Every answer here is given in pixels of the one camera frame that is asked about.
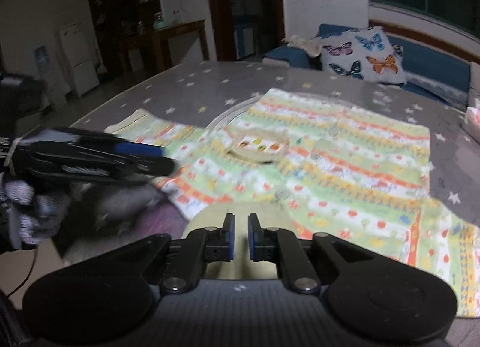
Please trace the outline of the gloved left hand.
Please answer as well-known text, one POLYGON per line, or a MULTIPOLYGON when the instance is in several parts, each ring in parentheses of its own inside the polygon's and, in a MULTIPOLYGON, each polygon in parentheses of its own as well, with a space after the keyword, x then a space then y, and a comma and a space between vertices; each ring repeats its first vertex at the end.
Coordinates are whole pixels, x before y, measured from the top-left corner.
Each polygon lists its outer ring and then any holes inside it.
POLYGON ((2 176, 1 252, 30 250, 55 236, 71 204, 67 192, 36 192, 23 180, 2 176))

